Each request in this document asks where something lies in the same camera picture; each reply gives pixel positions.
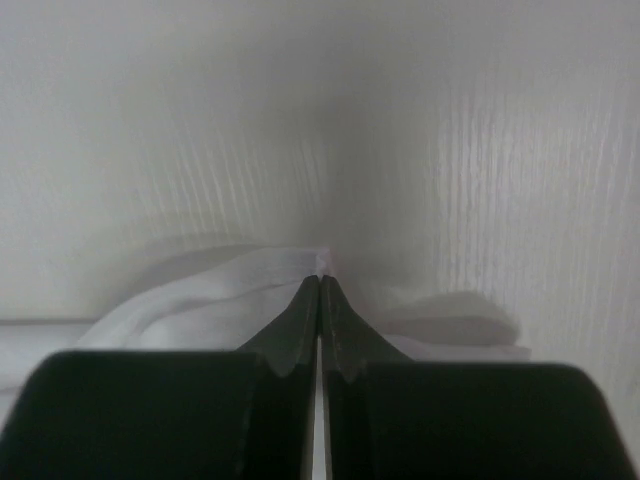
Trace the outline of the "white t shirt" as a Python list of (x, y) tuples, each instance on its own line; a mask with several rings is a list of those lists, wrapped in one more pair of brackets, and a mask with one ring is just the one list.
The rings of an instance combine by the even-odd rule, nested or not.
[[(147, 270), (131, 298), (98, 320), (6, 320), (1, 324), (1, 412), (29, 374), (67, 349), (230, 350), (267, 326), (305, 277), (334, 274), (326, 249), (249, 246), (196, 251)], [(520, 328), (495, 303), (469, 291), (357, 313), (409, 357), (436, 361), (526, 361)]]

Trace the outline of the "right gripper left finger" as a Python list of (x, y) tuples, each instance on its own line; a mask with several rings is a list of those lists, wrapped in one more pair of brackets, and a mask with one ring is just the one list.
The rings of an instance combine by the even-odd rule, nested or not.
[(240, 348), (64, 351), (1, 433), (5, 479), (306, 479), (320, 282)]

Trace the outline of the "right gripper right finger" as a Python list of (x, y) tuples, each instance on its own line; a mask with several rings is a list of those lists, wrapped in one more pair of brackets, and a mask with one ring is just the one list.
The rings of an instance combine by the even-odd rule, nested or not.
[(332, 479), (632, 479), (606, 401), (559, 364), (412, 360), (320, 284)]

